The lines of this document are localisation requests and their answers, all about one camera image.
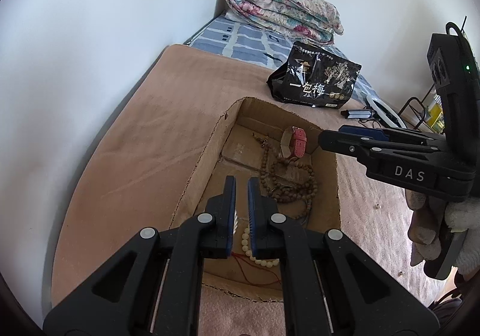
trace red string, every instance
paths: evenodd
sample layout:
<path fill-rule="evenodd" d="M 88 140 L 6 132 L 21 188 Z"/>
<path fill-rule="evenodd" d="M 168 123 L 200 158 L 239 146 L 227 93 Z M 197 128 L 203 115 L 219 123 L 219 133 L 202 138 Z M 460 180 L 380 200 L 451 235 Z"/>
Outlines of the red string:
<path fill-rule="evenodd" d="M 242 272 L 242 275 L 243 277 L 245 278 L 245 280 L 253 285 L 253 286 L 257 286 L 257 287 L 260 287 L 260 286 L 268 286 L 268 285 L 274 285 L 275 283 L 280 283 L 280 285 L 282 284 L 282 281 L 278 278 L 277 274 L 274 273 L 273 271 L 271 270 L 268 270 L 266 268 L 263 268 L 263 267 L 258 267 L 257 265 L 254 265 L 252 264 L 251 262 L 247 261 L 244 259 L 244 257 L 248 257 L 248 256 L 244 256 L 244 255 L 241 255 L 241 254 L 238 254 L 238 253 L 235 253 L 235 252 L 232 252 L 232 256 L 233 258 L 235 259 L 235 261 L 237 262 L 237 264 L 239 265 L 240 267 L 240 271 Z M 243 271 L 243 268 L 239 262 L 239 259 L 242 260 L 243 262 L 247 263 L 249 266 L 253 267 L 253 268 L 257 268 L 257 269 L 260 269 L 262 271 L 268 271 L 270 272 L 271 274 L 273 274 L 275 276 L 275 278 L 277 279 L 275 282 L 271 282 L 271 283 L 260 283 L 260 284 L 257 284 L 257 283 L 252 283 L 248 280 L 247 276 L 245 275 L 244 271 Z"/>

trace floral pattern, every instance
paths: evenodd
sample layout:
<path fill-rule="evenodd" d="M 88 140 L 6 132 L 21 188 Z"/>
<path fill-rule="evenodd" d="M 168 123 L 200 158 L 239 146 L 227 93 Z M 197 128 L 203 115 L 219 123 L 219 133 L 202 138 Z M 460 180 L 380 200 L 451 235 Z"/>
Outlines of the floral pattern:
<path fill-rule="evenodd" d="M 292 39 L 316 45 L 333 45 L 342 35 L 337 8 L 325 0 L 226 0 L 241 20 Z"/>

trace white gloved hand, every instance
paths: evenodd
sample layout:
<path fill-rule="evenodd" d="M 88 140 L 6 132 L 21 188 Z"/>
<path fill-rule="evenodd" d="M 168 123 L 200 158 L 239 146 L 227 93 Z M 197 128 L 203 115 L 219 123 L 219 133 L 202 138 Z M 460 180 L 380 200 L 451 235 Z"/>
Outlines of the white gloved hand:
<path fill-rule="evenodd" d="M 480 198 L 468 198 L 461 203 L 447 203 L 405 190 L 407 205 L 414 211 L 409 229 L 413 241 L 410 265 L 433 260 L 440 255 L 438 231 L 445 213 L 445 222 L 453 232 L 468 229 L 463 247 L 454 263 L 458 272 L 468 275 L 480 266 Z"/>

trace cardboard box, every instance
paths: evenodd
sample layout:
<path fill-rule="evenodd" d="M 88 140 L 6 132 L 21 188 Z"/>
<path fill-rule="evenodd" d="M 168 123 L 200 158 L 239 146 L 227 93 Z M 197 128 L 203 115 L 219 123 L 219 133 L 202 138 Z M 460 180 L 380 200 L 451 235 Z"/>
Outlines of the cardboard box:
<path fill-rule="evenodd" d="M 296 114 L 256 98 L 240 99 L 218 120 L 181 197 L 172 227 L 181 225 L 193 214 L 202 213 L 207 200 L 222 193 L 225 177 L 233 175 L 237 180 L 237 198 L 232 251 L 244 255 L 241 236 L 248 226 L 247 181 L 260 175 L 263 155 L 263 149 L 253 135 L 268 137 L 274 149 L 279 150 L 282 134 L 290 126 L 305 130 L 307 145 L 300 162 L 312 165 L 319 185 L 307 227 L 319 232 L 339 229 L 337 161 L 334 153 L 325 152 L 317 145 L 322 129 Z M 270 153 L 268 165 L 272 158 Z M 304 170 L 292 165 L 278 169 L 277 174 L 278 180 L 284 183 L 303 183 L 307 177 Z M 292 217 L 304 209 L 302 201 L 279 204 L 279 211 Z M 256 301 L 282 299 L 281 285 L 277 281 L 277 278 L 281 279 L 278 266 L 261 267 L 247 257 L 239 259 L 232 256 L 227 260 L 206 259 L 204 271 L 204 284 L 232 295 Z"/>

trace pearl bracelet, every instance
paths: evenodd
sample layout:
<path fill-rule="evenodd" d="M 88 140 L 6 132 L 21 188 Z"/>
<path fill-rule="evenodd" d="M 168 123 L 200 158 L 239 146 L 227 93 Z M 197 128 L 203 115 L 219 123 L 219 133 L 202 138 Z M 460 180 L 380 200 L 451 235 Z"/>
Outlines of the pearl bracelet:
<path fill-rule="evenodd" d="M 248 237 L 250 237 L 250 228 L 245 228 L 242 234 L 242 250 L 245 252 L 252 262 L 255 264 L 260 264 L 262 267 L 272 268 L 274 265 L 278 265 L 280 263 L 279 259 L 275 259 L 270 261 L 266 260 L 258 260 L 254 256 L 252 256 L 251 249 L 248 248 Z"/>

